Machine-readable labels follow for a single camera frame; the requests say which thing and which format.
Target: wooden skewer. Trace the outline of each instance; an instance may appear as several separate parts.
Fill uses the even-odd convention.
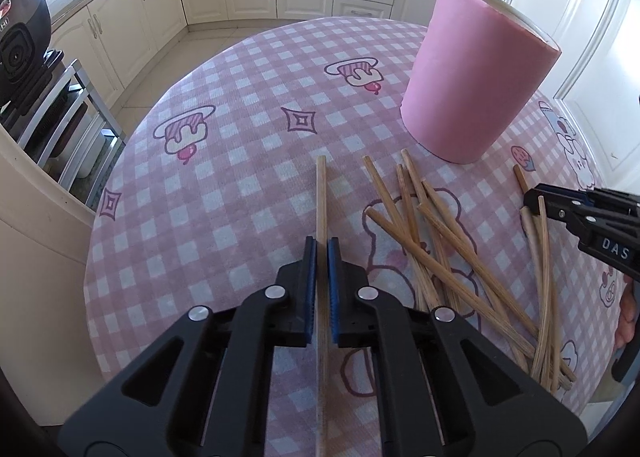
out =
[[[433,257],[423,251],[401,228],[396,227],[386,220],[380,212],[375,211],[373,208],[367,208],[365,213],[398,244],[404,247],[409,253],[412,253],[422,265],[427,267],[436,277],[440,278],[445,285],[452,288],[470,307],[489,320],[498,332],[508,340],[513,341],[527,358],[533,358],[535,354],[533,345],[511,325],[505,324],[488,304],[462,285],[442,264],[438,263]],[[571,382],[566,376],[560,376],[560,383],[563,388],[567,390],[571,389]]]
[[[420,183],[420,176],[418,175],[418,170],[415,168],[414,160],[411,158],[409,151],[404,149],[401,151],[402,160],[406,164],[406,169],[409,172],[409,177],[411,177],[411,181],[414,184],[415,194],[418,196],[418,202],[420,204],[424,204],[425,206],[430,205],[429,198]],[[442,239],[439,234],[435,233],[430,225],[427,223],[427,228],[429,231],[429,236],[431,237],[431,242],[433,243],[433,250],[436,254],[436,260],[440,262],[445,269],[451,272],[451,265],[449,263],[449,257],[444,250],[444,246],[442,245]],[[449,301],[449,306],[455,310],[457,313],[462,312],[462,303],[460,302],[460,298],[453,291],[451,291],[448,287],[445,287],[445,294],[447,296],[447,300]]]
[[[407,184],[408,173],[404,167],[399,164],[396,166],[396,175],[398,176],[398,185],[400,186],[400,195],[402,196],[402,207],[404,208],[404,217],[406,218],[409,234],[411,234],[412,240],[420,244],[420,233],[418,232],[418,223],[415,220],[414,206],[411,200],[411,192]],[[431,280],[431,275],[427,272],[427,276]],[[422,291],[415,294],[416,306],[420,311],[428,311],[429,307],[426,302],[426,297]]]
[[[378,170],[376,170],[373,161],[368,155],[364,156],[363,161],[367,172],[369,172],[369,175],[371,176],[373,186],[375,186],[376,192],[385,206],[386,213],[391,218],[393,224],[400,230],[404,231],[402,217],[396,208],[396,204],[392,199],[389,190],[386,189],[382,177],[380,177]],[[411,254],[409,255],[409,263],[411,264],[415,279],[418,282],[417,292],[424,293],[424,301],[427,303],[427,307],[431,310],[443,305],[442,300],[440,300],[436,288],[433,285],[433,281],[431,281],[431,278],[427,275],[425,269],[417,262],[417,260],[415,260],[415,257],[411,256]]]
[[[424,208],[422,205],[418,206],[418,211],[425,215]],[[431,223],[451,244],[457,252],[462,255],[462,257],[471,265],[471,267],[476,271],[476,273],[484,280],[484,283],[487,284],[488,287],[497,294],[498,298],[502,300],[502,302],[508,307],[508,309],[516,315],[518,320],[525,326],[527,331],[536,339],[538,339],[538,327],[535,323],[532,322],[529,315],[525,312],[525,310],[521,307],[521,305],[517,302],[517,300],[509,293],[505,287],[494,277],[491,271],[482,263],[478,255],[473,249],[468,247],[468,244],[460,241],[454,234],[451,233],[449,228],[447,228],[442,222],[437,220],[437,218]],[[577,377],[574,372],[569,368],[569,366],[561,361],[560,363],[562,372],[566,374],[571,381],[576,381]]]
[[[318,273],[316,276],[316,363],[318,365],[318,406],[316,407],[316,457],[328,457],[328,387],[330,306],[326,261],[326,158],[316,159],[316,241]]]
[[[444,225],[442,222],[440,222],[436,218],[436,216],[433,214],[433,212],[431,212],[431,210],[428,209],[426,206],[420,205],[420,207],[418,209],[419,209],[420,213],[422,213],[424,215],[424,217],[431,223],[432,226],[436,227],[436,222],[439,223],[437,225],[436,229],[440,233],[442,233],[445,230],[445,228],[447,228],[446,225]],[[449,215],[449,217],[451,217],[448,208],[443,210],[443,213],[446,214],[446,215]],[[469,250],[472,250],[472,248],[470,247],[468,241],[465,242],[464,239],[460,239],[451,230],[449,230],[449,233],[447,233],[446,235],[443,235],[443,237],[445,237],[446,241],[448,241],[451,237],[456,237],[458,241],[460,241],[461,243],[465,243],[465,245],[467,246],[467,248]],[[489,299],[489,303],[492,305],[492,307],[494,307],[495,312],[498,314],[498,316],[500,316],[500,318],[502,319],[503,322],[505,322],[505,323],[510,325],[509,316],[507,315],[507,311],[505,310],[504,305],[502,304],[500,298],[498,298],[498,296],[494,293],[494,291],[488,285],[484,286],[484,292],[485,292],[487,298]],[[529,372],[529,366],[527,365],[527,360],[524,357],[524,354],[521,352],[521,350],[518,348],[518,346],[515,343],[511,342],[510,345],[511,345],[511,351],[513,352],[513,358],[514,358],[516,364],[523,371]]]
[[[543,370],[543,357],[545,354],[545,350],[550,342],[549,332],[550,321],[552,318],[550,283],[551,254],[546,223],[545,198],[542,195],[538,198],[538,206],[540,207],[540,223],[542,226],[542,235],[540,236],[540,244],[542,245],[542,309],[540,310],[540,335],[538,336],[538,347],[536,348],[536,355],[533,359],[533,364],[531,365],[531,376],[539,376]]]

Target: pink cylinder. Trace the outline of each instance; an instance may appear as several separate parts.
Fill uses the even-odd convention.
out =
[[[438,157],[479,160],[560,57],[545,32],[502,0],[437,0],[400,113]]]

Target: chopstick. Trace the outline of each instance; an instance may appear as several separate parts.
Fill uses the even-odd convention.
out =
[[[414,257],[436,277],[438,277],[442,283],[452,288],[455,293],[457,293],[458,296],[460,296],[470,307],[484,316],[498,332],[508,340],[513,341],[527,358],[533,358],[535,348],[531,343],[529,343],[511,325],[506,324],[488,304],[462,285],[452,273],[444,268],[442,264],[438,263],[433,257],[423,251],[422,248],[418,244],[414,243],[414,241],[412,241],[401,228],[398,228],[386,220],[380,212],[375,211],[373,208],[367,208],[365,213],[369,218],[371,218],[371,220],[379,225],[380,228],[385,230],[390,237],[404,247],[407,252],[414,255]],[[571,382],[566,376],[561,375],[559,379],[563,388],[567,390],[571,389]]]
[[[420,244],[420,233],[418,231],[418,223],[415,220],[414,204],[412,203],[411,192],[409,191],[409,186],[406,181],[408,173],[401,164],[396,166],[396,175],[398,176],[398,185],[400,186],[400,195],[402,197],[402,207],[404,208],[404,217],[406,218],[409,234],[411,235],[412,241]],[[431,275],[428,272],[427,276],[431,280]],[[415,301],[418,310],[428,310],[424,293],[416,293]]]
[[[550,247],[549,247],[549,235],[548,224],[546,222],[546,206],[545,198],[541,195],[538,198],[538,206],[540,208],[540,244],[542,245],[542,299],[540,303],[542,305],[540,309],[540,335],[538,337],[538,346],[536,348],[536,355],[531,365],[531,376],[536,379],[541,375],[543,371],[543,357],[545,350],[547,350],[550,344],[549,332],[551,332],[551,321],[553,319],[552,306],[551,306],[551,263],[550,263]]]
[[[426,206],[420,205],[418,207],[418,211],[424,215],[424,217],[431,223],[432,226],[434,226],[439,233],[442,234],[442,236],[444,237],[444,239],[449,242],[450,244],[454,245],[453,242],[455,242],[456,240],[460,242],[459,245],[463,245],[465,246],[464,251],[466,253],[475,253],[475,251],[473,251],[472,247],[470,247],[470,243],[468,241],[468,237],[465,235],[462,239],[460,237],[458,237],[457,235],[455,235],[453,233],[453,231],[449,230],[449,228],[446,227],[446,225],[444,225],[442,222],[440,222],[436,216],[431,212],[430,209],[428,209]],[[449,212],[448,208],[443,208],[443,210],[441,211],[441,215],[443,215],[442,218],[445,218],[445,215],[449,215],[449,218],[453,218]],[[474,267],[474,264],[468,260],[467,257],[465,257],[465,255],[463,253],[460,253],[465,260],[467,260],[467,262],[469,262],[471,264],[471,267],[473,267],[473,269],[480,273],[480,271],[478,271],[476,269],[476,267]],[[479,261],[478,257],[473,257],[474,262]],[[484,272],[490,273],[489,268],[484,268]],[[494,290],[491,289],[489,287],[489,285],[485,285],[484,286],[484,292],[487,295],[487,298],[489,299],[489,303],[492,305],[492,307],[494,307],[495,312],[497,313],[498,316],[500,316],[500,318],[507,323],[508,325],[510,325],[510,321],[509,321],[509,316],[507,315],[507,311],[504,308],[504,305],[502,304],[500,298],[498,298],[498,296],[495,294]],[[529,372],[529,365],[527,364],[527,360],[524,357],[524,354],[521,352],[521,350],[518,348],[518,346],[511,342],[511,351],[513,352],[513,358],[516,362],[516,364],[525,372]]]
[[[318,273],[316,276],[316,363],[318,365],[318,405],[316,407],[316,457],[327,457],[328,387],[329,387],[329,286],[326,259],[326,158],[316,158],[316,241]]]
[[[396,208],[396,204],[391,198],[391,194],[386,188],[382,177],[380,177],[378,170],[373,164],[373,161],[368,155],[364,156],[362,160],[364,161],[364,166],[367,169],[367,172],[369,172],[371,180],[373,181],[373,186],[375,186],[376,192],[378,193],[378,196],[384,204],[386,213],[391,218],[393,224],[396,225],[396,227],[398,227],[401,231],[404,231],[405,227],[402,217],[400,216],[400,213]],[[431,281],[431,278],[429,277],[429,275],[427,275],[425,268],[423,268],[412,255],[409,255],[409,262],[414,271],[415,280],[417,280],[418,282],[417,292],[424,294],[424,301],[429,310],[435,309],[436,307],[442,305],[442,300],[440,300],[436,288],[433,285],[433,281]]]
[[[406,169],[409,172],[409,177],[411,177],[411,181],[414,184],[415,194],[418,196],[418,203],[428,205],[429,199],[427,194],[420,183],[420,177],[418,176],[418,170],[415,168],[414,160],[411,158],[409,151],[407,149],[403,149],[401,151],[402,160],[404,160],[404,164],[406,164]],[[433,250],[436,254],[436,259],[440,262],[447,271],[451,272],[451,266],[449,264],[449,257],[444,250],[444,246],[442,245],[442,240],[435,231],[430,227],[427,223],[427,228],[429,231],[429,235],[431,237],[431,242],[433,243]],[[462,312],[462,303],[460,302],[460,298],[458,295],[453,293],[448,287],[445,287],[444,293],[447,297],[447,301],[449,302],[449,306],[455,310],[457,313]]]

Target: door handle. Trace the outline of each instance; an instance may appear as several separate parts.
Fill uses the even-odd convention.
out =
[[[94,29],[94,23],[91,21],[91,18],[87,18],[86,19],[89,22],[89,29],[91,29],[91,32],[94,33],[94,39],[98,39],[98,33],[95,31]]]
[[[98,17],[95,13],[94,13],[94,20],[95,20],[95,25],[98,28],[98,32],[102,34],[102,24],[100,23],[100,20],[98,20]]]

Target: tablecloth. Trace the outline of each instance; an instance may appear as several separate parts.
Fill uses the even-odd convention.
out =
[[[571,121],[537,94],[481,161],[447,164],[418,145],[399,105],[426,29],[388,20],[324,18],[245,39],[172,87],[130,138],[95,217],[84,286],[88,326],[109,378],[194,305],[238,306],[302,257],[315,233],[316,156],[328,160],[329,233],[370,283],[414,305],[399,246],[365,215],[383,211],[362,165],[375,161],[396,200],[407,148],[474,248],[534,321],[538,298],[512,173],[591,188],[597,172]],[[552,223],[562,357],[578,382],[559,391],[580,412],[612,351],[622,277],[576,249]],[[431,246],[425,233],[425,249]],[[457,254],[453,272],[480,296]],[[468,320],[510,354],[475,313]],[[370,354],[331,351],[330,455],[380,454]],[[313,347],[276,350],[266,454],[313,454]]]

